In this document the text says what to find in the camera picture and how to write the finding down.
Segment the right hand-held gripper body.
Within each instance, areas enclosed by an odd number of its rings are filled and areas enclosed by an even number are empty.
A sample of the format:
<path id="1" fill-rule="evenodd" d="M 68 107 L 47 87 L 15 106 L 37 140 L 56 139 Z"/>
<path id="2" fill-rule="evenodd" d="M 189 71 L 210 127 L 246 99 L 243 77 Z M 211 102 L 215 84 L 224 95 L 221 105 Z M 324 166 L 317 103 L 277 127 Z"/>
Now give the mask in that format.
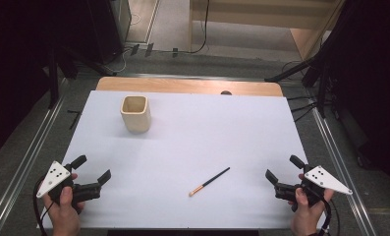
<path id="1" fill-rule="evenodd" d="M 306 171 L 304 173 L 304 179 L 300 184 L 288 185 L 279 183 L 278 179 L 275 179 L 274 182 L 275 197 L 293 203 L 297 201 L 296 190 L 298 188 L 301 188 L 305 192 L 310 207 L 324 199 L 324 191 L 326 189 L 345 195 L 351 195 L 353 193 L 351 189 L 341 183 L 322 166 L 316 166 Z"/>

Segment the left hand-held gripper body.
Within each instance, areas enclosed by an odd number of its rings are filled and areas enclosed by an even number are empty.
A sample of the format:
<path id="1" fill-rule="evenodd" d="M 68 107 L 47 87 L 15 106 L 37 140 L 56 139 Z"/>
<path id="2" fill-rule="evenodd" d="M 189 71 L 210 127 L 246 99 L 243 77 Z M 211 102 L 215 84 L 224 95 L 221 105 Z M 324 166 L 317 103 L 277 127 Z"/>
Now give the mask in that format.
<path id="1" fill-rule="evenodd" d="M 98 182 L 85 185 L 75 184 L 73 181 L 73 170 L 75 169 L 68 171 L 65 165 L 58 161 L 52 162 L 39 189 L 35 193 L 38 198 L 41 199 L 44 195 L 48 195 L 51 201 L 58 205 L 61 192 L 67 186 L 73 189 L 73 207 L 77 207 L 79 203 L 100 197 L 102 185 L 99 185 Z"/>

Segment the black makeup brush orange tip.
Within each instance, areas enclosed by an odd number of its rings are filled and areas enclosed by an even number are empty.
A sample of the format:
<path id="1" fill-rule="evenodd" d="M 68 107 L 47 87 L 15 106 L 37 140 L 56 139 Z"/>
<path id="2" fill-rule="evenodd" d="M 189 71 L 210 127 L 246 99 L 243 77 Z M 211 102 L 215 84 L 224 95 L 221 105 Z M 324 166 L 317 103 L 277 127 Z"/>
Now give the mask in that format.
<path id="1" fill-rule="evenodd" d="M 207 181 L 204 182 L 203 184 L 197 186 L 194 190 L 192 190 L 192 191 L 189 192 L 189 197 L 194 196 L 197 192 L 199 192 L 201 189 L 203 189 L 204 187 L 206 187 L 207 185 L 209 185 L 210 183 L 212 183 L 214 180 L 216 180 L 217 178 L 219 178 L 221 175 L 223 175 L 224 173 L 226 173 L 226 172 L 229 171 L 230 169 L 231 169 L 231 167 L 227 167 L 226 169 L 222 170 L 221 172 L 219 172 L 218 174 L 216 174 L 215 176 L 213 176 L 212 178 L 210 178 L 209 180 L 207 180 Z"/>

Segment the beige square cup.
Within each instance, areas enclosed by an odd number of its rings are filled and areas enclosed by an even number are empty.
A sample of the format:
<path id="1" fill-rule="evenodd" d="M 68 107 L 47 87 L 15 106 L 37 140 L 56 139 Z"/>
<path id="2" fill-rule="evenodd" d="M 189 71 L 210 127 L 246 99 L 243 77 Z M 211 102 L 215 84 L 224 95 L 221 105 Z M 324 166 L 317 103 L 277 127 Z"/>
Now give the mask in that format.
<path id="1" fill-rule="evenodd" d="M 147 132 L 151 126 L 148 98 L 143 95 L 127 95 L 120 109 L 126 128 L 135 134 Z"/>

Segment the person's right hand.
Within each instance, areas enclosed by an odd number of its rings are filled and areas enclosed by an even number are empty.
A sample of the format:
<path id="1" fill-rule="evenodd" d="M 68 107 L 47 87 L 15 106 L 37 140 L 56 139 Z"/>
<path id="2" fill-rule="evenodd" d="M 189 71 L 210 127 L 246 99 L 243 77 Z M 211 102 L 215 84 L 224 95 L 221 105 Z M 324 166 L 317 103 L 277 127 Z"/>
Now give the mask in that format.
<path id="1" fill-rule="evenodd" d="M 321 236 L 317 230 L 317 223 L 325 210 L 324 202 L 314 206 L 308 205 L 307 195 L 302 188 L 295 192 L 298 209 L 291 220 L 291 231 L 294 236 Z"/>

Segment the person's left hand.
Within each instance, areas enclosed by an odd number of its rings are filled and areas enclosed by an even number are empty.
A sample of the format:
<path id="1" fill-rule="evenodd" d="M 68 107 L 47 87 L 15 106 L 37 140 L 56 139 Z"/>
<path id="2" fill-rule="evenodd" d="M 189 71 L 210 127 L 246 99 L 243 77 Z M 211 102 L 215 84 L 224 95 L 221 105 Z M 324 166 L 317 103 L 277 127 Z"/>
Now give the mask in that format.
<path id="1" fill-rule="evenodd" d="M 52 236 L 79 236 L 81 220 L 72 207 L 73 189 L 70 186 L 63 188 L 58 205 L 48 195 L 44 195 L 42 200 L 53 225 Z"/>

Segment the white table mat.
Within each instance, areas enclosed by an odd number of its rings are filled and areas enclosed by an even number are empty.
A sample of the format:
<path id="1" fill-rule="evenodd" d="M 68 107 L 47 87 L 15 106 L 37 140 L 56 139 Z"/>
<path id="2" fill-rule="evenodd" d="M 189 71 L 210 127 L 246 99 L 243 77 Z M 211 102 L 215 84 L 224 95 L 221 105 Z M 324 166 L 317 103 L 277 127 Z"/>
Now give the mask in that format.
<path id="1" fill-rule="evenodd" d="M 265 177 L 269 169 L 282 183 L 300 181 L 289 158 L 306 154 L 286 98 L 150 92 L 151 126 L 143 134 L 126 129 L 124 98 L 92 92 L 64 157 L 86 156 L 76 171 L 81 184 L 112 174 L 100 198 L 86 203 L 84 228 L 289 227 L 293 212 Z"/>

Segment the black metal stand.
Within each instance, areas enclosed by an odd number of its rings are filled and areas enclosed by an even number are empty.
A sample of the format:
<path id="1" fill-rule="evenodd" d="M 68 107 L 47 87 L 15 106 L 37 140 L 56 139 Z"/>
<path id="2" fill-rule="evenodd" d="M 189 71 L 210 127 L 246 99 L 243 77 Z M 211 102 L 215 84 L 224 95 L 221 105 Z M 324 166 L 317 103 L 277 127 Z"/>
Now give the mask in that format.
<path id="1" fill-rule="evenodd" d="M 268 83 L 278 83 L 289 76 L 294 75 L 302 69 L 307 69 L 302 78 L 302 84 L 305 88 L 312 87 L 316 81 L 319 81 L 318 94 L 316 97 L 316 106 L 318 113 L 322 118 L 325 117 L 324 104 L 327 82 L 330 76 L 331 57 L 340 46 L 340 40 L 345 38 L 347 30 L 350 28 L 351 19 L 355 15 L 361 0 L 345 0 L 339 19 L 333 28 L 333 31 L 322 44 L 319 51 L 309 59 L 287 70 L 277 76 L 265 79 Z"/>

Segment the dark cabinet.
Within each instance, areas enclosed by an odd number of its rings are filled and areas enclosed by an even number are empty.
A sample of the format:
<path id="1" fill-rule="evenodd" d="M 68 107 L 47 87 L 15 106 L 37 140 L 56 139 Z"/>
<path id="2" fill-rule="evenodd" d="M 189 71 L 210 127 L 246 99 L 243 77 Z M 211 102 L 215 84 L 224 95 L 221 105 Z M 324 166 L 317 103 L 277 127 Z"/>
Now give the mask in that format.
<path id="1" fill-rule="evenodd" d="M 109 63 L 124 51 L 132 20 L 129 0 L 86 0 L 86 3 L 95 39 L 95 59 Z"/>

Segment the light wooden furniture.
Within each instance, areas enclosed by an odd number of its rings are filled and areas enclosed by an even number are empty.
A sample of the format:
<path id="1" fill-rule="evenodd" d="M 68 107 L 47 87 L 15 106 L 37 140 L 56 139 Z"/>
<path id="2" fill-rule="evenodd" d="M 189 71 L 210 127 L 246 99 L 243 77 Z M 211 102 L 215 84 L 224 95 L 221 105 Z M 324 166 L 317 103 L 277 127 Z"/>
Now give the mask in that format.
<path id="1" fill-rule="evenodd" d="M 303 60 L 316 52 L 332 30 L 346 0 L 189 0 L 189 33 L 193 21 L 287 28 Z"/>

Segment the metal floor rail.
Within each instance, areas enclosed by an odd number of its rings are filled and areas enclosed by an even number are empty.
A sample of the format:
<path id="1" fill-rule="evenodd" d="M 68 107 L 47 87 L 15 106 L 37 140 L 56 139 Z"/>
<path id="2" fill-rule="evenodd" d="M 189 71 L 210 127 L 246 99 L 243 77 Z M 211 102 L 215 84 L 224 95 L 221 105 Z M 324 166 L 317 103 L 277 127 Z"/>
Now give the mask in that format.
<path id="1" fill-rule="evenodd" d="M 333 175 L 353 191 L 350 196 L 337 193 L 333 199 L 333 235 L 379 236 L 353 178 L 353 167 L 347 165 L 348 156 L 340 150 L 328 118 L 312 108 L 298 126 L 310 163 L 332 170 Z"/>
<path id="2" fill-rule="evenodd" d="M 29 143 L 28 149 L 23 154 L 23 158 L 20 160 L 17 169 L 5 173 L 7 177 L 11 178 L 11 181 L 6 185 L 5 192 L 0 197 L 0 232 L 21 192 L 24 183 L 27 180 L 29 173 L 32 170 L 41 147 L 43 146 L 45 139 L 54 124 L 54 121 L 64 102 L 65 92 L 68 87 L 69 80 L 63 78 L 60 81 L 58 88 L 60 97 L 56 100 L 52 108 L 46 109 L 45 116 L 40 121 L 39 127 Z"/>

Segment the small black floor bracket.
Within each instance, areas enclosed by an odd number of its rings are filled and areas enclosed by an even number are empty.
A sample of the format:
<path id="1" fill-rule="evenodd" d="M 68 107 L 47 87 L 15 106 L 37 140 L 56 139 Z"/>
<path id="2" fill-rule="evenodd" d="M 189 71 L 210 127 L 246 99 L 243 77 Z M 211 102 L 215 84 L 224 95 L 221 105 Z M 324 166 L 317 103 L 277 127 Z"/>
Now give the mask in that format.
<path id="1" fill-rule="evenodd" d="M 74 119 L 69 127 L 69 130 L 73 130 L 75 128 L 76 124 L 78 123 L 78 120 L 80 119 L 80 117 L 82 115 L 82 112 L 79 110 L 67 110 L 67 112 L 75 115 L 75 117 L 74 117 Z"/>

